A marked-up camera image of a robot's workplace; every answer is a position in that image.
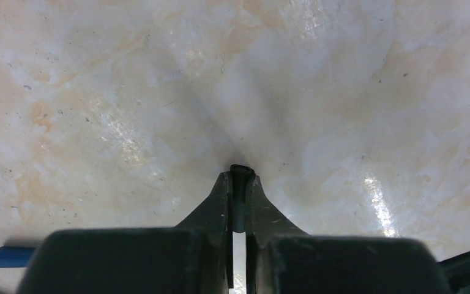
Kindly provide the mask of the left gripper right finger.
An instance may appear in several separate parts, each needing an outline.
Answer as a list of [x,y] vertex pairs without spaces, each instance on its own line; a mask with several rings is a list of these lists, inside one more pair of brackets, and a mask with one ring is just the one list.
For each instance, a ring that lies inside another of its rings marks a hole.
[[290,221],[267,197],[258,175],[245,190],[245,244],[247,293],[277,293],[273,241],[309,234]]

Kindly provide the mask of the black marker cap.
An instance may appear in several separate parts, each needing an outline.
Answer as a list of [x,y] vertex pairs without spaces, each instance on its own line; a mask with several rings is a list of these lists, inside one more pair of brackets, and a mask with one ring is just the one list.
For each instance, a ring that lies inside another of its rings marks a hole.
[[253,179],[255,172],[250,167],[233,164],[230,166],[232,179],[232,228],[233,232],[245,232],[245,199],[249,182]]

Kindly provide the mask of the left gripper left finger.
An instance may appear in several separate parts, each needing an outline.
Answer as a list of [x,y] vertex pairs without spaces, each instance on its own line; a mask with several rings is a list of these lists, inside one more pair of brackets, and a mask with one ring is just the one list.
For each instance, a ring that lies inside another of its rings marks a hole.
[[220,173],[210,194],[175,228],[188,230],[186,293],[228,293],[233,288],[233,184]]

